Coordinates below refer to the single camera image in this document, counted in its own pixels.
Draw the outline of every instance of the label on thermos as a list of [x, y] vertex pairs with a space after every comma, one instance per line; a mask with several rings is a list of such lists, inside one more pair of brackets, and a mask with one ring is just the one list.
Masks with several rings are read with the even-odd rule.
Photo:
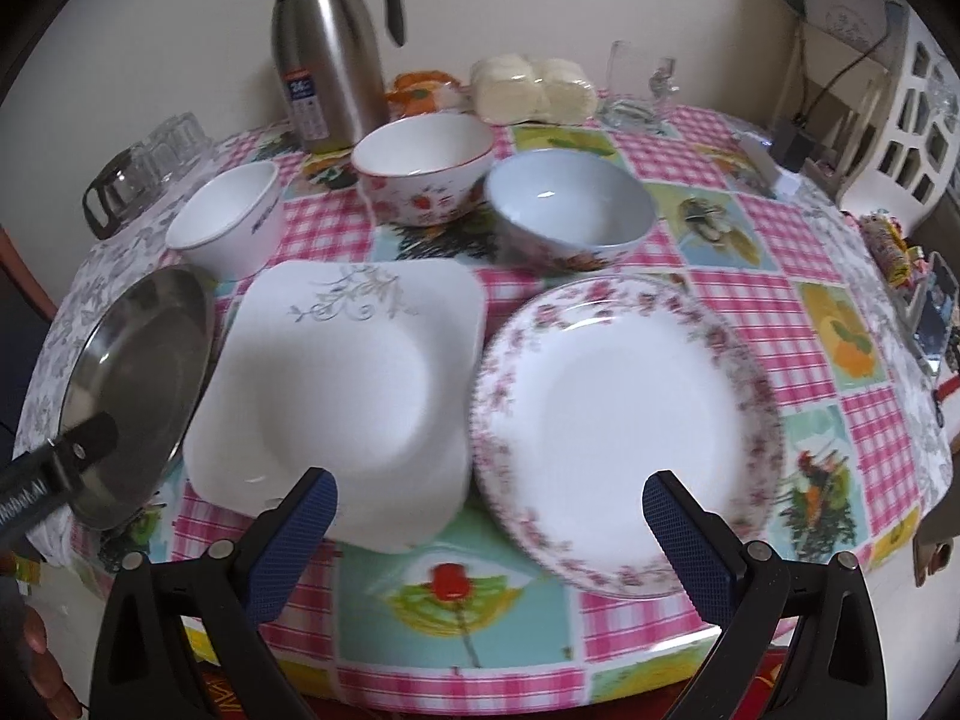
[[317, 89], [306, 70], [294, 70], [283, 76], [290, 98], [290, 115], [294, 127], [304, 141], [322, 141], [328, 138], [330, 130], [323, 118], [323, 108], [317, 98]]

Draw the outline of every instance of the plate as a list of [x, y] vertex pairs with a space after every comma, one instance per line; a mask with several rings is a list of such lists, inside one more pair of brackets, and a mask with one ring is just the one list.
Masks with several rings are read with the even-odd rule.
[[784, 465], [766, 373], [736, 333], [659, 280], [584, 279], [527, 303], [487, 349], [473, 460], [494, 514], [581, 589], [680, 590], [642, 514], [670, 469], [741, 538], [758, 536]]
[[117, 449], [82, 476], [70, 504], [94, 530], [123, 525], [154, 494], [175, 459], [213, 345], [213, 295], [197, 271], [161, 268], [110, 305], [80, 351], [59, 433], [104, 410]]
[[486, 301], [449, 260], [281, 263], [258, 276], [184, 441], [198, 495], [256, 517], [310, 466], [337, 480], [330, 538], [405, 552], [469, 481]]

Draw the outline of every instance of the small white bowl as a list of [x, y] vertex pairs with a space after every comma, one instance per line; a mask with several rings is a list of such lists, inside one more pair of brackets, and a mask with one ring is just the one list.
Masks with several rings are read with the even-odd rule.
[[475, 116], [427, 113], [399, 119], [357, 143], [360, 194], [377, 221], [444, 224], [483, 199], [493, 165], [493, 130]]
[[656, 223], [656, 204], [640, 181], [584, 151], [516, 154], [491, 170], [486, 193], [503, 242], [551, 271], [616, 264]]
[[166, 242], [218, 281], [239, 281], [267, 264], [282, 237], [280, 171], [251, 162], [201, 187], [170, 223]]

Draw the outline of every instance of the floor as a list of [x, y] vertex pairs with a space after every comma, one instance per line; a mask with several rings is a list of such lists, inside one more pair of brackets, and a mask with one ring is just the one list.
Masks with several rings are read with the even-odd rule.
[[[960, 559], [913, 584], [913, 559], [901, 549], [867, 577], [887, 677], [890, 720], [916, 720], [960, 659]], [[30, 603], [40, 612], [69, 685], [86, 703], [104, 604], [65, 568], [45, 566]]]

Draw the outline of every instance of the round floral plate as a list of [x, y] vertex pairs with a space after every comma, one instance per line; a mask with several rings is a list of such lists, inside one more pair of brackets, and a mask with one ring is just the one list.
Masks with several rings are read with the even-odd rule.
[[643, 519], [643, 484], [670, 469], [743, 539], [766, 524], [784, 428], [766, 373], [695, 298], [617, 275], [550, 290], [483, 358], [473, 462], [494, 514], [537, 562], [582, 589], [680, 590]]

